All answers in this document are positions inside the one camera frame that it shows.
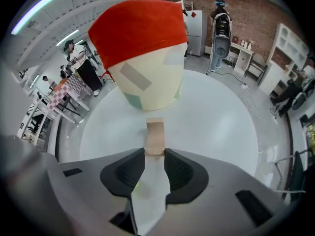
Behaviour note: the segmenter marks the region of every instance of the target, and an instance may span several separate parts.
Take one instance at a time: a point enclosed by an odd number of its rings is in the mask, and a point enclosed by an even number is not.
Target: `man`
[[[52,79],[48,79],[47,76],[43,76],[43,81],[48,82],[49,84],[49,89],[51,91],[54,91],[55,87],[57,86],[57,84],[55,83],[55,81],[53,81]]]
[[[69,60],[74,69],[79,73],[84,83],[94,91],[94,96],[98,96],[102,83],[94,72],[84,47],[82,45],[74,45],[73,40],[68,40],[63,50],[68,51]]]
[[[44,99],[42,99],[42,96],[40,95],[39,92],[37,92],[37,96],[38,96],[38,99],[41,99],[41,101],[42,101],[45,105],[47,105],[46,101],[44,101]]]
[[[283,102],[287,99],[288,102],[279,110],[279,116],[282,117],[291,107],[294,98],[302,91],[302,88],[315,79],[315,58],[309,57],[308,65],[297,74],[298,78],[287,87],[287,89],[277,98],[270,97],[272,104]]]

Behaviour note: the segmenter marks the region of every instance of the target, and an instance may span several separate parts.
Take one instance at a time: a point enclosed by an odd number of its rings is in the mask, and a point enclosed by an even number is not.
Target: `red hat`
[[[104,67],[187,42],[179,3],[128,0],[107,9],[89,29]]]

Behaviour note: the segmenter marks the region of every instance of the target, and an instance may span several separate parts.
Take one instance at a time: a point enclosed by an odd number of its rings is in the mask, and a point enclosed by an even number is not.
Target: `woman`
[[[84,83],[94,91],[94,96],[98,96],[102,83],[94,72],[84,47],[82,45],[74,45],[73,40],[68,40],[63,50],[68,50],[72,66],[79,73]]]

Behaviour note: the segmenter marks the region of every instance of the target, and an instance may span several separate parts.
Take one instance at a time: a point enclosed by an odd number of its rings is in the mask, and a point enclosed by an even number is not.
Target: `white shelf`
[[[274,54],[275,49],[280,49],[294,63],[303,68],[306,61],[309,48],[305,43],[284,24],[278,24],[274,44],[271,48],[267,62],[269,62]]]
[[[289,31],[286,27],[282,27],[281,28],[281,37],[282,38],[287,38],[288,37],[288,34],[289,34]]]

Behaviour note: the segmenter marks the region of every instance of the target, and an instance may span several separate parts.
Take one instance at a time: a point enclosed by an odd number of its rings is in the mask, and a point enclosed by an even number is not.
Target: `fluorescent light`
[[[21,28],[27,23],[27,21],[36,13],[38,12],[42,7],[44,7],[46,4],[48,4],[52,0],[41,0],[37,4],[35,4],[32,9],[30,9],[16,24],[16,26],[11,31],[11,34],[16,35]]]
[[[71,37],[75,33],[77,33],[79,30],[76,29],[74,32],[70,33],[67,37],[63,38],[60,42],[58,42],[57,46],[59,46],[62,42],[64,42],[67,38]]]
[[[75,43],[74,45],[80,44],[83,41],[83,39],[81,39],[79,42]]]
[[[39,77],[39,74],[36,75],[35,79],[34,79],[33,82],[31,83],[31,85],[30,85],[29,88],[31,88],[31,87],[34,85],[34,83],[37,81],[38,77]]]

